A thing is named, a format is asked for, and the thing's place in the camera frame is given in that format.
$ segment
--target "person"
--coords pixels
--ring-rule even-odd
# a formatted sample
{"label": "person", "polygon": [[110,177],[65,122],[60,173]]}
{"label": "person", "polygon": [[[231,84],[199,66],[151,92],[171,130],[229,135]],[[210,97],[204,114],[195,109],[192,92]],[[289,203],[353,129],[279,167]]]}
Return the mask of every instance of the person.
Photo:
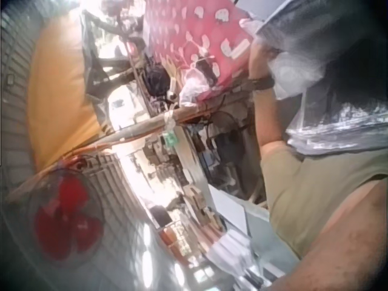
{"label": "person", "polygon": [[301,261],[269,290],[364,290],[387,258],[388,149],[300,159],[282,140],[275,57],[252,44],[256,134],[270,223]]}

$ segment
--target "red tablecloth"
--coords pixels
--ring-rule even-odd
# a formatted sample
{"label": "red tablecloth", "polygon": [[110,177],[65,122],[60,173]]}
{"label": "red tablecloth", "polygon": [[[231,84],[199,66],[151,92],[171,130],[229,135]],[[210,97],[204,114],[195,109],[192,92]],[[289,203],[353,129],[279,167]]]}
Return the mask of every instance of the red tablecloth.
{"label": "red tablecloth", "polygon": [[145,38],[156,61],[161,62],[178,84],[193,62],[207,58],[218,82],[203,100],[218,95],[247,69],[252,41],[240,26],[247,14],[231,0],[148,0]]}

